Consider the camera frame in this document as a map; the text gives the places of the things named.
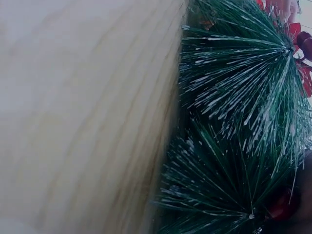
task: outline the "red decoration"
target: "red decoration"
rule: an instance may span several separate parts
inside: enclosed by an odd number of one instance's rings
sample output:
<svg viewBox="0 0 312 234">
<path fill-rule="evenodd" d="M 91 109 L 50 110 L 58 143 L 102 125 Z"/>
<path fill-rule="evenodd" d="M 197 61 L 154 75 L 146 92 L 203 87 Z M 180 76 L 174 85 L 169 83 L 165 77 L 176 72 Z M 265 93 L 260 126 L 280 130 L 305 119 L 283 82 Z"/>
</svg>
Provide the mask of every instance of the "red decoration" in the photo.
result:
<svg viewBox="0 0 312 234">
<path fill-rule="evenodd" d="M 306 34 L 301 31 L 301 24 L 300 23 L 292 23 L 289 25 L 288 31 L 290 33 L 290 36 L 293 37 L 293 43 L 296 47 L 296 51 L 299 50 L 299 45 L 302 47 L 304 41 L 307 39 L 305 37 L 309 36 L 309 34 Z M 309 59 L 309 55 L 311 55 L 311 49 L 312 45 L 310 42 L 307 42 L 305 45 L 305 48 L 302 50 L 305 57 Z M 312 72 L 312 68 L 306 65 L 301 60 L 297 60 L 298 69 L 301 73 L 303 87 L 306 90 L 307 96 L 310 98 L 312 96 L 312 79 L 310 72 Z"/>
<path fill-rule="evenodd" d="M 312 61 L 312 38 L 307 38 L 302 43 L 301 49 L 305 58 L 309 61 Z"/>
<path fill-rule="evenodd" d="M 299 46 L 300 49 L 302 49 L 303 42 L 308 39 L 312 38 L 310 33 L 307 32 L 300 32 L 297 36 L 297 45 Z"/>
<path fill-rule="evenodd" d="M 275 221 L 288 220 L 297 211 L 299 203 L 300 199 L 297 193 L 292 194 L 291 189 L 282 190 L 268 208 L 271 219 Z"/>
</svg>

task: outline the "red ornament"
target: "red ornament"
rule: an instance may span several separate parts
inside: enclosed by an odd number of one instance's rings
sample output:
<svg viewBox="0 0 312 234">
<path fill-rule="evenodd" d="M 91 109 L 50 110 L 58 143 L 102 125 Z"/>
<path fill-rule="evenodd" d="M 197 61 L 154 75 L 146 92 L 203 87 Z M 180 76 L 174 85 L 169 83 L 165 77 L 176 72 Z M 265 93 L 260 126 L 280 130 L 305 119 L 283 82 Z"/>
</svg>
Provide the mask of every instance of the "red ornament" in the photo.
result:
<svg viewBox="0 0 312 234">
<path fill-rule="evenodd" d="M 305 58 L 312 62 L 312 38 L 307 38 L 302 43 L 301 49 Z"/>
<path fill-rule="evenodd" d="M 312 38 L 310 33 L 307 32 L 300 32 L 297 36 L 297 45 L 299 46 L 300 49 L 302 49 L 303 42 L 307 38 Z"/>
<path fill-rule="evenodd" d="M 268 211 L 271 218 L 275 221 L 288 220 L 299 207 L 299 195 L 295 192 L 292 194 L 291 189 L 284 189 L 277 199 L 273 200 Z"/>
</svg>

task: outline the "christmas wreath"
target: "christmas wreath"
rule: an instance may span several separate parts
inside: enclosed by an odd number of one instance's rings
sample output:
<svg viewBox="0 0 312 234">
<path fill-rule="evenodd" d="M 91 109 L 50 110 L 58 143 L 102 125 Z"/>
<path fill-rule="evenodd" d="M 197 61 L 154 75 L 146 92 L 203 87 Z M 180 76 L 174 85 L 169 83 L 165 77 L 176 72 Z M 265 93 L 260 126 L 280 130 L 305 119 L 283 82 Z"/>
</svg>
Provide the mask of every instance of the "christmas wreath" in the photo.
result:
<svg viewBox="0 0 312 234">
<path fill-rule="evenodd" d="M 161 234 L 257 234 L 289 219 L 311 146 L 296 32 L 253 0 L 194 0 L 183 26 L 180 121 L 156 203 Z"/>
</svg>

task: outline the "beige wood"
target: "beige wood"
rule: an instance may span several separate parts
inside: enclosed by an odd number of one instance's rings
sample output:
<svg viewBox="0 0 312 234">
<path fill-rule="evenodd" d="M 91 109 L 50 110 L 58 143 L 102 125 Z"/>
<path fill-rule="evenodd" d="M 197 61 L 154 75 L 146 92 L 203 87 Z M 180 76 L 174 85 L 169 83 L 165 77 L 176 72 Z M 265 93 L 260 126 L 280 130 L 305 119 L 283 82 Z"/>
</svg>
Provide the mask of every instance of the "beige wood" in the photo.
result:
<svg viewBox="0 0 312 234">
<path fill-rule="evenodd" d="M 152 232 L 185 10 L 0 1 L 1 234 Z"/>
</svg>

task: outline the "light wood surface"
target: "light wood surface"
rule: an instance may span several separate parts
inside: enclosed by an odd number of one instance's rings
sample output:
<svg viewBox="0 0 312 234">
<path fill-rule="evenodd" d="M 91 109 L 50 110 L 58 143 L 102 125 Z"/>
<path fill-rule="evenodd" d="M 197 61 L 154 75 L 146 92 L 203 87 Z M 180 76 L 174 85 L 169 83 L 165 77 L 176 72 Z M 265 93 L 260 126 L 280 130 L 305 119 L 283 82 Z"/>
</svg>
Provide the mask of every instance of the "light wood surface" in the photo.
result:
<svg viewBox="0 0 312 234">
<path fill-rule="evenodd" d="M 0 1 L 1 234 L 152 232 L 185 10 Z"/>
</svg>

